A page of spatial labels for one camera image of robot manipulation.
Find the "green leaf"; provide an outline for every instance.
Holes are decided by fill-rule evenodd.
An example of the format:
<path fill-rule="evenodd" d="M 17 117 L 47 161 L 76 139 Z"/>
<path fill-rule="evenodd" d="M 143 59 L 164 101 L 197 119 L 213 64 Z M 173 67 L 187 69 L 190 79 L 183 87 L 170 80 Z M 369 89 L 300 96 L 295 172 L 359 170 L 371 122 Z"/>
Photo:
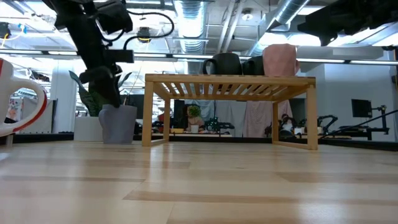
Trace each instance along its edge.
<path fill-rule="evenodd" d="M 92 95 L 87 91 L 79 91 L 79 95 L 81 102 L 87 107 L 90 116 L 98 116 L 101 108 L 98 108 L 98 104 L 94 101 Z"/>
<path fill-rule="evenodd" d="M 122 87 L 123 83 L 129 78 L 129 76 L 132 74 L 132 72 L 127 73 L 127 75 L 123 78 L 123 80 L 121 80 L 118 84 L 118 87 Z"/>
<path fill-rule="evenodd" d="M 79 86 L 79 92 L 87 92 L 83 84 L 81 83 L 79 77 L 76 75 L 76 73 L 69 71 L 70 78 L 72 78 L 75 82 L 77 82 L 77 85 Z"/>

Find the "computer monitor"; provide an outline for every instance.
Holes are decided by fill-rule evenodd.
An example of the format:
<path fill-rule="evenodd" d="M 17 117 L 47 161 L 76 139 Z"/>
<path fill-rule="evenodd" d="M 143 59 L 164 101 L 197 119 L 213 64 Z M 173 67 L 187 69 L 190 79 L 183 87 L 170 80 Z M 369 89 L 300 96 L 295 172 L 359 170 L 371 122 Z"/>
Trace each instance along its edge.
<path fill-rule="evenodd" d="M 370 100 L 351 100 L 354 118 L 372 118 L 372 104 Z"/>

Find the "table leg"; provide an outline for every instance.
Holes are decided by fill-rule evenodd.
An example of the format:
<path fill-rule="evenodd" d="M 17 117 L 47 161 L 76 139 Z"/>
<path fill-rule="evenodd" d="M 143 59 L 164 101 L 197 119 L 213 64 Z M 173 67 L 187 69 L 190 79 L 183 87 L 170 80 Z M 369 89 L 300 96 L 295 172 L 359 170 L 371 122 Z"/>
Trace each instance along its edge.
<path fill-rule="evenodd" d="M 12 142 L 14 141 L 14 135 L 9 134 L 6 137 L 6 147 L 12 147 Z"/>
<path fill-rule="evenodd" d="M 170 134 L 170 99 L 164 100 L 163 139 L 169 140 Z"/>
<path fill-rule="evenodd" d="M 318 149 L 317 90 L 313 85 L 307 89 L 307 141 L 308 148 Z"/>
<path fill-rule="evenodd" d="M 279 141 L 278 102 L 272 104 L 272 143 Z"/>
<path fill-rule="evenodd" d="M 154 102 L 154 83 L 145 82 L 144 124 L 142 124 L 142 146 L 150 146 L 152 141 L 152 106 Z"/>

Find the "person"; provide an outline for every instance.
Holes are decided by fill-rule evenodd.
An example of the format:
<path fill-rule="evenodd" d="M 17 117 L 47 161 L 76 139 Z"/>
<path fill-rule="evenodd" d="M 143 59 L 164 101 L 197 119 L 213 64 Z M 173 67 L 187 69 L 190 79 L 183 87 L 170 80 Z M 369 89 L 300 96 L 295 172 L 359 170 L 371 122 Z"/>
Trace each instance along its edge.
<path fill-rule="evenodd" d="M 164 122 L 164 107 L 159 107 L 159 110 L 160 110 L 160 112 L 162 112 L 162 114 L 160 114 L 157 117 L 157 120 L 163 123 Z M 163 128 L 164 127 L 158 127 L 157 129 L 159 130 L 160 133 L 162 133 L 163 132 Z"/>
<path fill-rule="evenodd" d="M 191 105 L 191 106 L 187 107 L 187 115 L 188 115 L 188 128 L 187 128 L 187 131 L 191 131 L 191 126 L 192 125 L 198 125 L 199 126 L 199 131 L 203 131 L 204 128 L 202 126 L 205 125 L 205 122 L 203 122 L 203 119 L 201 118 L 201 116 L 194 117 L 194 116 L 191 115 L 190 108 L 192 106 L 196 106 L 196 105 Z"/>

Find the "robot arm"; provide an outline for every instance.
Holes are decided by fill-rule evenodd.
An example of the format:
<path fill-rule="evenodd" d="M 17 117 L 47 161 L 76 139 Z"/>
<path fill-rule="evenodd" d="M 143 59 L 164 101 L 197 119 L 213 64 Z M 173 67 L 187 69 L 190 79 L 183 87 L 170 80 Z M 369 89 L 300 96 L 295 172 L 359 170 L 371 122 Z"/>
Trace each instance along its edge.
<path fill-rule="evenodd" d="M 331 121 L 325 126 L 323 127 L 323 133 L 324 134 L 328 134 L 329 133 L 329 127 L 338 120 L 338 118 L 334 115 L 326 115 L 326 116 L 319 116 L 318 117 L 318 127 L 321 126 L 322 120 L 327 119 L 327 118 L 331 118 Z"/>
<path fill-rule="evenodd" d="M 321 46 L 326 46 L 341 32 L 354 35 L 398 21 L 397 9 L 397 0 L 337 0 L 305 16 L 305 22 L 297 28 L 319 37 Z"/>
<path fill-rule="evenodd" d="M 118 80 L 122 72 L 116 62 L 134 62 L 132 50 L 110 50 L 103 43 L 101 28 L 108 34 L 132 30 L 132 21 L 119 0 L 94 3 L 92 0 L 43 0 L 57 13 L 55 27 L 67 28 L 87 70 L 80 75 L 115 107 L 120 105 Z"/>

